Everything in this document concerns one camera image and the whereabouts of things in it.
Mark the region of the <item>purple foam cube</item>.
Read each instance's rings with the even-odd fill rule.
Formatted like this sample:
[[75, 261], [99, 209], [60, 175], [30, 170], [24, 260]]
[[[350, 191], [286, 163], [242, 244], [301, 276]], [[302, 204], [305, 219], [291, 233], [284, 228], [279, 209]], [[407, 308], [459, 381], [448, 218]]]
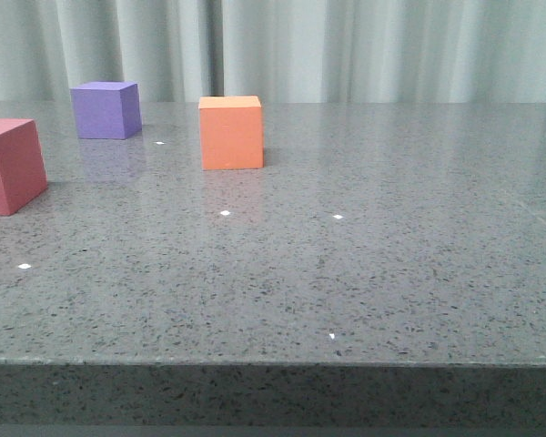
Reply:
[[142, 129], [136, 82], [88, 82], [70, 89], [82, 139], [127, 139]]

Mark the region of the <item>orange foam cube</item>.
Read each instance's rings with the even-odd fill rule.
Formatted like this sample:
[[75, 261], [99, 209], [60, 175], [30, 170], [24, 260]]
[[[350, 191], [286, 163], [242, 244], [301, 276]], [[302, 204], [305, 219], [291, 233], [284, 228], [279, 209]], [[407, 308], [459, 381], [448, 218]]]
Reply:
[[263, 111], [257, 96], [201, 97], [198, 109], [204, 170], [264, 167]]

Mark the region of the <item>red foam cube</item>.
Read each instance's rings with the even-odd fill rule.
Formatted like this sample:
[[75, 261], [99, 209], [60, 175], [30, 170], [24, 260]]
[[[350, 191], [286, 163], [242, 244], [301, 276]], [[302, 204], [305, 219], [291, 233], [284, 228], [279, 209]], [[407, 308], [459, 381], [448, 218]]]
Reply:
[[16, 213], [46, 188], [35, 121], [0, 118], [0, 216]]

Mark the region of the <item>white pleated curtain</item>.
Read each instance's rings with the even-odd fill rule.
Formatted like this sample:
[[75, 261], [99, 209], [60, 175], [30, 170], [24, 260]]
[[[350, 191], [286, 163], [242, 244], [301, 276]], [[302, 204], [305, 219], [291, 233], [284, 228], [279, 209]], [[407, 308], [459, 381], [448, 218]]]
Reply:
[[0, 1], [0, 101], [546, 103], [546, 1]]

